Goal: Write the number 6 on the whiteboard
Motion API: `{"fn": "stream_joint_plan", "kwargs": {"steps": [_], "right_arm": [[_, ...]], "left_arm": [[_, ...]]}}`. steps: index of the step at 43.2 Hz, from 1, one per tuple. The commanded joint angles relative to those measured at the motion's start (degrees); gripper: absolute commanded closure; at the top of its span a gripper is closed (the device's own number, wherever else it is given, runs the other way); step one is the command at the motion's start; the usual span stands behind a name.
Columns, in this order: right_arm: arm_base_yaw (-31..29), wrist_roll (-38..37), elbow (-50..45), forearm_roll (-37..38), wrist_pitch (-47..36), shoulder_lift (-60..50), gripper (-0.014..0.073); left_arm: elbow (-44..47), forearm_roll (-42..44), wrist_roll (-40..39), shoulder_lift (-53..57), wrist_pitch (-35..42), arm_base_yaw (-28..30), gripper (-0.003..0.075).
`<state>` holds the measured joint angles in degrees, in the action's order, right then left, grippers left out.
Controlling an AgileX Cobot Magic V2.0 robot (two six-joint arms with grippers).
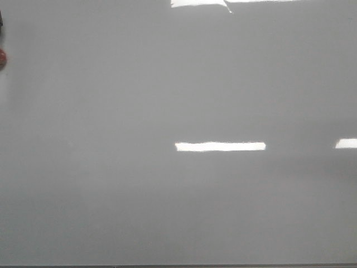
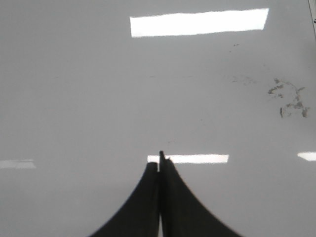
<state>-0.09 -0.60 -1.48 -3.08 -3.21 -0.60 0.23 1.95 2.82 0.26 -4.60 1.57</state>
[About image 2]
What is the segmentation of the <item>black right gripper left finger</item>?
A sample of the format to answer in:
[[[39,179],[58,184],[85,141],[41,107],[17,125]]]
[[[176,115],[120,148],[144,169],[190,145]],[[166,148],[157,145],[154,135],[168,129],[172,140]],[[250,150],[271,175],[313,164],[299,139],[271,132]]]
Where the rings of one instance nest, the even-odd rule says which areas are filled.
[[[158,164],[149,162],[123,206],[93,237],[157,237],[159,230]]]

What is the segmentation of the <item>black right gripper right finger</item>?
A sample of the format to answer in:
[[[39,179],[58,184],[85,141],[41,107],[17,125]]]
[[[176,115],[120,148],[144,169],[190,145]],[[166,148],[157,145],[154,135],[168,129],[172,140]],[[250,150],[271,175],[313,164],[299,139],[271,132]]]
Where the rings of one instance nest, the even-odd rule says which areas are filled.
[[[164,237],[238,237],[194,196],[174,163],[159,152],[160,215]]]

